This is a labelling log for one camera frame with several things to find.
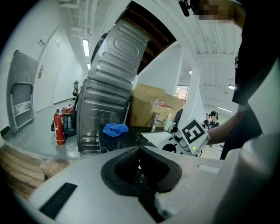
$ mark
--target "door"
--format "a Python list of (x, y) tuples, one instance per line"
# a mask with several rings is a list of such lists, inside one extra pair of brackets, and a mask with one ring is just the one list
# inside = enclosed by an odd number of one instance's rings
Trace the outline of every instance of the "door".
[(56, 88), (56, 81), (63, 58), (67, 49), (67, 42), (59, 29), (51, 38), (46, 47), (45, 53), (40, 61), (39, 72), (35, 80), (34, 87), (34, 111), (39, 112), (53, 105), (53, 93)]

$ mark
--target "white pipe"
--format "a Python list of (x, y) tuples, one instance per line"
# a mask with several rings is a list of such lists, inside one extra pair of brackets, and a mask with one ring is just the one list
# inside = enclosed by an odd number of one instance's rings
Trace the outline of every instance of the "white pipe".
[(93, 0), (92, 1), (92, 7), (91, 7), (91, 35), (94, 34), (95, 32), (95, 14), (97, 10), (97, 3), (98, 0)]
[(80, 27), (83, 31), (83, 35), (84, 35), (84, 29), (83, 29), (83, 20), (82, 20), (82, 10), (80, 8), (80, 12), (79, 12), (79, 20), (80, 20)]
[(79, 9), (81, 4), (81, 0), (77, 0), (77, 4), (60, 4), (60, 8), (70, 8), (70, 9)]
[(87, 0), (87, 3), (86, 3), (86, 15), (85, 15), (86, 37), (88, 37), (88, 11), (89, 11), (89, 0)]
[(74, 24), (73, 24), (73, 19), (72, 19), (72, 15), (71, 15), (71, 12), (70, 12), (70, 9), (68, 9), (68, 11), (69, 11), (69, 17), (70, 17), (71, 24), (72, 24), (72, 26), (74, 26)]

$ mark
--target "fire extinguisher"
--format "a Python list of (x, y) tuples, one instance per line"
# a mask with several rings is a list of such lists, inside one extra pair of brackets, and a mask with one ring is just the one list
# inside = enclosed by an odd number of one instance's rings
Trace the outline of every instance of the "fire extinguisher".
[(63, 129), (63, 114), (59, 109), (56, 109), (56, 113), (53, 116), (54, 129), (56, 134), (56, 142), (58, 145), (65, 144), (65, 136)]

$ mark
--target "person's arm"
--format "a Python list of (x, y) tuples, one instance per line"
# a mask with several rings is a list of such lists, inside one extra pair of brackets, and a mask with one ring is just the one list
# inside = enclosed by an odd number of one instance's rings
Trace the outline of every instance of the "person's arm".
[(207, 144), (213, 145), (225, 142), (235, 125), (237, 125), (243, 117), (244, 111), (245, 106), (239, 105), (236, 114), (233, 115), (228, 121), (216, 128), (208, 130), (207, 132), (210, 135), (210, 141)]

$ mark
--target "white wall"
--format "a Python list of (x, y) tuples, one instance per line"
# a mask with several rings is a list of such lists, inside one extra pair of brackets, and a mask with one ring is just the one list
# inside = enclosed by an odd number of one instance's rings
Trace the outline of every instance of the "white wall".
[(226, 115), (221, 114), (221, 113), (218, 113), (218, 117), (219, 117), (220, 124), (225, 123), (227, 120), (229, 120), (231, 118), (231, 117), (226, 116)]
[[(6, 43), (0, 57), (0, 130), (8, 125), (6, 110), (7, 77), (13, 53), (20, 50), (35, 60), (40, 60), (43, 49), (55, 29), (67, 23), (65, 13), (57, 0), (39, 1), (20, 21)], [(46, 42), (44, 48), (37, 41)]]
[(86, 75), (87, 73), (84, 72), (78, 62), (73, 49), (68, 47), (59, 70), (53, 102), (56, 103), (73, 97), (73, 82), (77, 80), (79, 86), (81, 86)]
[(182, 67), (182, 48), (175, 42), (157, 56), (138, 75), (138, 82), (165, 89), (174, 95)]
[(200, 94), (199, 67), (194, 67), (192, 69), (189, 92), (178, 127), (180, 129), (184, 128), (191, 118), (196, 118), (198, 121), (203, 121), (205, 119), (205, 110)]

